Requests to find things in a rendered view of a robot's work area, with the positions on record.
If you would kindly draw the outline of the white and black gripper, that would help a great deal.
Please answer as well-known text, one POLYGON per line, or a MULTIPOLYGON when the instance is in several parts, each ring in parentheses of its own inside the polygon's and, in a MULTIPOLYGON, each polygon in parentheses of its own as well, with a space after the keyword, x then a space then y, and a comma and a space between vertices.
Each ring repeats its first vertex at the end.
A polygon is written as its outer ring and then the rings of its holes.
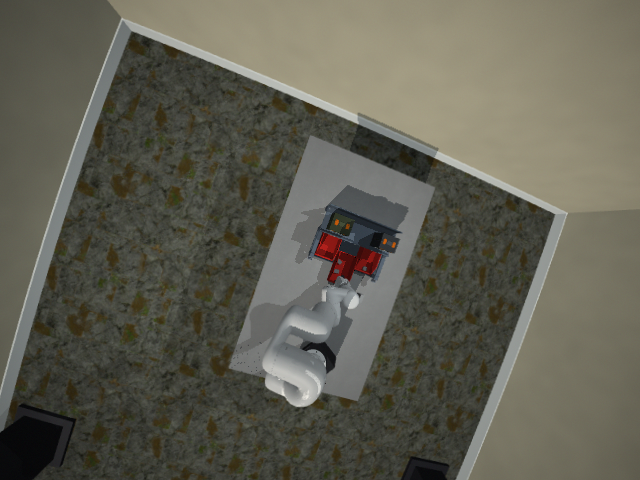
POLYGON ((346 284, 348 280, 344 277, 344 275, 341 275, 341 276, 338 276, 337 279, 334 281, 335 281, 335 283, 333 283, 334 287, 338 287, 341 284, 344 284, 344 283, 346 284))

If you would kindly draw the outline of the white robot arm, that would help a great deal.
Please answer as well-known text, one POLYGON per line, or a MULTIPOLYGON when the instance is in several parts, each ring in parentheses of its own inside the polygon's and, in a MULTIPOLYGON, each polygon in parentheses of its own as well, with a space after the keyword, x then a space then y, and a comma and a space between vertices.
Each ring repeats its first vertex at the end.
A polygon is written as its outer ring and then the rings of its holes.
POLYGON ((284 397, 286 395, 287 401, 294 406, 305 407, 312 404, 321 394, 326 382, 325 357, 318 350, 304 351, 285 342, 290 334, 312 343, 325 342, 332 327, 339 324, 340 302, 345 308, 353 309, 363 298, 364 295, 356 293, 347 281, 338 287, 323 287, 322 302, 318 302, 312 310, 299 305, 291 306, 263 356, 262 366, 267 372, 265 386, 284 397))

